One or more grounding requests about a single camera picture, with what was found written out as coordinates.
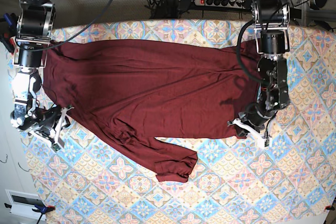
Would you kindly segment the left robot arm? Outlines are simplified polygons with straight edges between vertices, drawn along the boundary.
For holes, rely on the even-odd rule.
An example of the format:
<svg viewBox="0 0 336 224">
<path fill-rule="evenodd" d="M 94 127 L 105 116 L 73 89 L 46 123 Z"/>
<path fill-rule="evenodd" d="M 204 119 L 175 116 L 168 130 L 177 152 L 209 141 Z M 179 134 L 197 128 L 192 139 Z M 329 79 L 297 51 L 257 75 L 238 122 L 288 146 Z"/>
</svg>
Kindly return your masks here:
<svg viewBox="0 0 336 224">
<path fill-rule="evenodd" d="M 260 95 L 228 125 L 237 126 L 238 135 L 253 137 L 257 146 L 264 149 L 272 145 L 268 124 L 278 111 L 290 104 L 285 58 L 285 53 L 290 51 L 290 7 L 285 0 L 253 0 L 251 10 L 252 20 L 242 27 L 238 35 L 236 59 L 244 73 L 259 83 Z M 257 77 L 247 69 L 241 57 L 242 37 L 249 26 L 254 27 L 256 52 L 261 56 Z"/>
</svg>

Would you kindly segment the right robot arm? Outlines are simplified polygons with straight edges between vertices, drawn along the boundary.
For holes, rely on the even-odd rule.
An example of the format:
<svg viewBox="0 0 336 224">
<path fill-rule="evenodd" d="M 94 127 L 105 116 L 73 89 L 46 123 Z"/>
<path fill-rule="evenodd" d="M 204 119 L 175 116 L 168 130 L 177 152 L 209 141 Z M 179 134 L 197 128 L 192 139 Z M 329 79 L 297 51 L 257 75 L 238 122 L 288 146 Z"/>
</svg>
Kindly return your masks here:
<svg viewBox="0 0 336 224">
<path fill-rule="evenodd" d="M 12 82 L 14 110 L 11 123 L 19 131 L 43 141 L 53 151 L 64 147 L 59 137 L 63 128 L 70 125 L 66 117 L 70 107 L 40 107 L 37 93 L 42 86 L 39 68 L 47 63 L 56 10 L 52 0 L 19 0 L 21 14 L 16 25 L 15 43 L 18 56 L 14 64 L 19 67 Z"/>
</svg>

